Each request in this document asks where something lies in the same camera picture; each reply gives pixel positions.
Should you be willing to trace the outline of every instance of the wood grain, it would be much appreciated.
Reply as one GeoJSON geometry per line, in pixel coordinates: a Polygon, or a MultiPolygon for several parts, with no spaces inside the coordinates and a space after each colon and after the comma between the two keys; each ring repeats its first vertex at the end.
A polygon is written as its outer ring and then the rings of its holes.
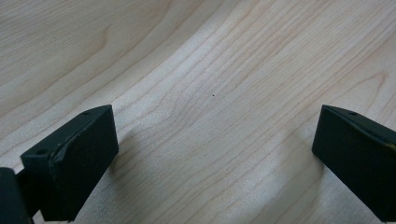
{"type": "Polygon", "coordinates": [[[120,155],[76,223],[380,223],[310,149],[323,104],[396,129],[395,9],[1,1],[0,164],[112,104],[120,155]]]}

